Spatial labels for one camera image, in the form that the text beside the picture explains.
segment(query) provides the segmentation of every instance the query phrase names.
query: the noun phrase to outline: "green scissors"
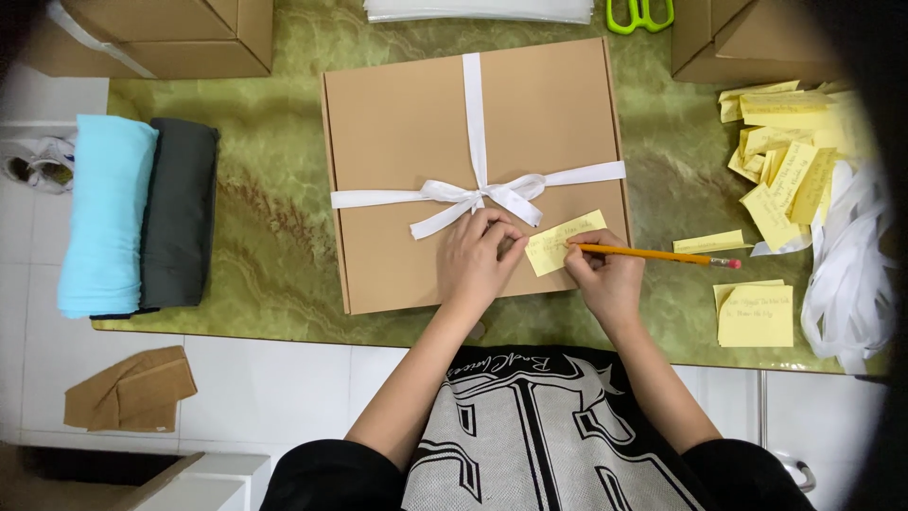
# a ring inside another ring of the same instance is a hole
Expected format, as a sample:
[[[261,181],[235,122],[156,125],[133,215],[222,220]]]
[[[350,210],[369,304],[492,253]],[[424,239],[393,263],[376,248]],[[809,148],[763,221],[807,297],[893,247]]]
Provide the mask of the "green scissors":
[[[643,16],[640,16],[639,2],[643,6]],[[608,30],[621,35],[628,35],[634,32],[638,26],[643,26],[650,34],[655,34],[660,30],[665,30],[672,22],[675,21],[675,6],[672,0],[666,0],[666,12],[668,17],[664,23],[656,23],[653,18],[649,17],[649,0],[627,0],[627,9],[630,11],[630,24],[622,26],[615,23],[612,17],[612,0],[606,0],[606,24]]]

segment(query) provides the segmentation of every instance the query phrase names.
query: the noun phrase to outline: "pencil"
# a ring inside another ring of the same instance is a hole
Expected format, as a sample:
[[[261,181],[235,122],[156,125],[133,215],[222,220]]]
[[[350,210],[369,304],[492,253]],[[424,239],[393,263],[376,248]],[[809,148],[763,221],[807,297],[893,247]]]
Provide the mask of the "pencil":
[[[659,250],[638,250],[636,248],[622,248],[620,246],[606,245],[588,245],[585,243],[578,244],[580,250],[585,252],[596,252],[598,254],[612,254],[620,256],[643,257],[645,259],[662,259],[664,261],[677,261],[678,263],[690,263],[692,265],[703,266],[720,266],[723,268],[738,269],[741,267],[741,261],[738,259],[722,259],[720,257],[710,257],[709,255],[694,254],[676,254],[674,252],[661,252]]]

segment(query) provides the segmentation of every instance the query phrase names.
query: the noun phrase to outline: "table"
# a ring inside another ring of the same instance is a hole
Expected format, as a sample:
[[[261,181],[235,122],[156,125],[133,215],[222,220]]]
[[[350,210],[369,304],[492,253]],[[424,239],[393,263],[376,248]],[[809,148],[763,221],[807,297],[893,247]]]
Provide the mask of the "table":
[[[215,235],[202,304],[103,330],[237,336],[370,346],[411,346],[433,307],[346,316],[341,304],[321,123],[323,71],[608,35],[627,162],[636,245],[744,229],[760,235],[737,202],[752,184],[725,168],[738,123],[722,125],[723,86],[675,82],[670,31],[615,35],[604,3],[591,25],[427,20],[370,25],[361,0],[276,0],[269,78],[111,80],[108,113],[148,121],[173,116],[221,130]],[[793,348],[722,348],[713,284],[782,278],[800,310],[812,255],[746,258],[738,271],[650,262],[641,312],[673,364],[840,373],[814,356],[795,319]],[[487,333],[467,344],[562,344],[612,349],[576,291],[496,300]],[[868,364],[882,373],[884,356]]]

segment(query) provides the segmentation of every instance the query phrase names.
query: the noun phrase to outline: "white tile floor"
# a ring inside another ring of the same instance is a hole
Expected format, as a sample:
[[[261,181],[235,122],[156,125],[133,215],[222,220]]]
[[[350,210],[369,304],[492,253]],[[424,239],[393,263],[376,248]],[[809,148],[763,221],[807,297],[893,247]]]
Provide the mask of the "white tile floor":
[[[36,446],[160,453],[250,453],[272,462],[294,446],[340,438],[404,350],[202,336],[96,332],[63,319],[56,282],[69,195],[0,179],[0,436]],[[144,349],[184,345],[199,393],[166,435],[85,433],[63,424],[64,391]],[[756,441],[756,373],[676,368],[723,435]],[[770,373],[769,446],[817,475],[808,494],[836,509],[859,466],[883,395],[848,376]]]

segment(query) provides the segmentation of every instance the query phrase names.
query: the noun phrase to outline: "person's left hand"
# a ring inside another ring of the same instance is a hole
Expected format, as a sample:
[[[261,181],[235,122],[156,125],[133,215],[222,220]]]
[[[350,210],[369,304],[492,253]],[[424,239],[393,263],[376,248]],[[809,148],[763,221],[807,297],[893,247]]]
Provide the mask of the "person's left hand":
[[[514,243],[499,256],[505,238]],[[528,241],[503,211],[483,207],[473,215],[465,213],[439,252],[441,303],[481,307],[481,315],[510,280]]]

